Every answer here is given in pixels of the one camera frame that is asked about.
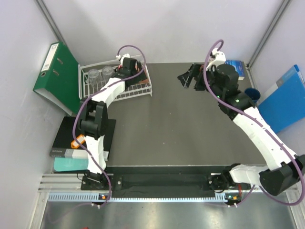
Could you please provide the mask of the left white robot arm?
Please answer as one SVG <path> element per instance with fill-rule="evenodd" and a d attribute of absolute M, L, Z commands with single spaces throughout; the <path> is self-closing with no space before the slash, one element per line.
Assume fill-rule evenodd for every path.
<path fill-rule="evenodd" d="M 81 190 L 111 188 L 104 159 L 104 138 L 109 129 L 108 107 L 129 86 L 146 77 L 144 67 L 137 59 L 126 54 L 119 61 L 120 65 L 105 86 L 81 100 L 73 126 L 73 138 L 88 153 L 88 167 L 82 178 Z"/>

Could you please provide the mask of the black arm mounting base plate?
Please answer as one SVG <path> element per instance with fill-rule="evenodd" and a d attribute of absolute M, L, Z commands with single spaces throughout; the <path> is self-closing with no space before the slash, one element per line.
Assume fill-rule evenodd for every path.
<path fill-rule="evenodd" d="M 112 166 L 107 167 L 112 197 L 213 197 L 216 191 L 237 189 L 225 178 L 225 166 Z"/>

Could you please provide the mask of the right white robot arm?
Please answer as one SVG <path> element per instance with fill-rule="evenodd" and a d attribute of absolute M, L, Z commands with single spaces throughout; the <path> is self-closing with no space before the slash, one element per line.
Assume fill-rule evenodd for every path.
<path fill-rule="evenodd" d="M 304 181 L 305 156 L 298 156 L 276 136 L 264 121 L 252 99 L 238 88 L 239 74 L 229 64 L 212 66 L 205 72 L 200 64 L 192 64 L 177 78 L 184 88 L 192 79 L 197 91 L 208 91 L 218 99 L 218 106 L 244 133 L 263 156 L 266 166 L 247 166 L 240 163 L 226 167 L 211 178 L 216 189 L 232 189 L 239 183 L 260 186 L 268 194 L 277 196 L 298 182 Z"/>

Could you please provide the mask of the dark blue ceramic mug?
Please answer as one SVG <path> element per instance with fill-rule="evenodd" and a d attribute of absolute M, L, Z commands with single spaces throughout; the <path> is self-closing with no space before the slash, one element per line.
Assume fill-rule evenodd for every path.
<path fill-rule="evenodd" d="M 261 98 L 261 93 L 255 88 L 246 88 L 244 93 L 251 98 L 254 104 Z"/>

